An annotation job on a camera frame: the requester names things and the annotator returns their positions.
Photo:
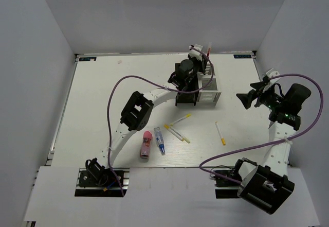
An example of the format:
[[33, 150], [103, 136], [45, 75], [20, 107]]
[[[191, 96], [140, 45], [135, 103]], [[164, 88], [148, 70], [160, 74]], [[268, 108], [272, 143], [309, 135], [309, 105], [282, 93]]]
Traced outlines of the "yellow white pen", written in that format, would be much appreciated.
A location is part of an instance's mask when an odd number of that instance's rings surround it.
[[221, 131], [221, 129], [220, 129], [219, 124], [218, 124], [217, 121], [215, 122], [215, 126], [216, 126], [217, 132], [218, 132], [218, 134], [220, 136], [221, 142], [222, 142], [223, 146], [225, 146], [226, 145], [226, 141], [224, 139], [224, 136], [222, 134], [222, 131]]

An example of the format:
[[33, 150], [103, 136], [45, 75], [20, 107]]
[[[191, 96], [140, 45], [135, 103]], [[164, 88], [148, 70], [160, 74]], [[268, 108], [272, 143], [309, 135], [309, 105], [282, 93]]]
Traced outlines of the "yellow capped white marker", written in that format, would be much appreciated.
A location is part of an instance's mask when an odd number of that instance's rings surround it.
[[187, 118], [190, 117], [190, 116], [191, 116], [191, 113], [188, 113], [187, 115], [185, 115], [185, 116], [183, 116], [183, 117], [181, 117], [181, 118], [179, 118], [179, 119], [177, 119], [177, 120], [171, 122], [171, 123], [170, 123], [170, 126], [174, 126], [174, 125], [176, 125], [177, 123], [179, 123], [179, 122], [181, 122], [181, 121], [187, 119]]

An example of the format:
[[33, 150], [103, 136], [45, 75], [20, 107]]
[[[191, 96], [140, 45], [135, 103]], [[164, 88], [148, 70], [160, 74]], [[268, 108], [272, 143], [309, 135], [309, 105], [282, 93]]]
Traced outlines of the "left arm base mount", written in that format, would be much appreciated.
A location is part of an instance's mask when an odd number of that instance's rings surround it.
[[116, 177], [110, 170], [100, 184], [96, 183], [85, 168], [79, 170], [75, 197], [122, 198], [122, 192]]

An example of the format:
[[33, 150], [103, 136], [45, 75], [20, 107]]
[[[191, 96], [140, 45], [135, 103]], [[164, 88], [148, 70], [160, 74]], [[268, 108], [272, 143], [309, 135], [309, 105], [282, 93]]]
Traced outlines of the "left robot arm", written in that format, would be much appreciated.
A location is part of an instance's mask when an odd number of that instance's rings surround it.
[[168, 83], [175, 88], [157, 84], [156, 89], [148, 93], [135, 91], [131, 94], [121, 112], [117, 129], [109, 131], [109, 143], [102, 152], [106, 164], [100, 165], [96, 158], [85, 162], [86, 171], [97, 186], [108, 185], [111, 178], [118, 177], [113, 171], [113, 162], [126, 142], [146, 126], [156, 106], [171, 99], [174, 99], [176, 104], [197, 103], [201, 91], [212, 83], [214, 77], [211, 74], [206, 84], [199, 86], [198, 74], [205, 75], [206, 67], [212, 65], [209, 57], [201, 52], [188, 54], [187, 59], [175, 65], [175, 71], [168, 79]]

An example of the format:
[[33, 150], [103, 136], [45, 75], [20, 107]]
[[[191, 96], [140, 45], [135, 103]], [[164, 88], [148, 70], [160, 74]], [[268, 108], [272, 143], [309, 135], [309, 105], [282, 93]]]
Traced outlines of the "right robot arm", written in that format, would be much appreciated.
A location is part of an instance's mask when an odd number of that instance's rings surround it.
[[247, 158], [239, 159], [232, 172], [233, 181], [239, 185], [237, 196], [268, 214], [273, 214], [293, 193], [295, 185], [288, 179], [287, 164], [291, 143], [301, 125], [298, 115], [311, 91], [294, 83], [286, 94], [275, 93], [275, 83], [252, 83], [247, 94], [237, 94], [246, 109], [264, 105], [270, 109], [269, 150], [261, 163]]

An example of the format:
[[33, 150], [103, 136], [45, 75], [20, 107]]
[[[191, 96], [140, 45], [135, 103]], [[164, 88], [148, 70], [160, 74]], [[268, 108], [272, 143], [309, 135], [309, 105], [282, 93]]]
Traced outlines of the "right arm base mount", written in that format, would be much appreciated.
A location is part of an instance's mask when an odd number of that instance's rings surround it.
[[[241, 176], [234, 172], [234, 169], [228, 166], [216, 166], [211, 169], [215, 173], [220, 173], [234, 180], [242, 181]], [[210, 178], [215, 181], [215, 197], [217, 199], [238, 199], [238, 184], [227, 179], [218, 177], [210, 173]]]

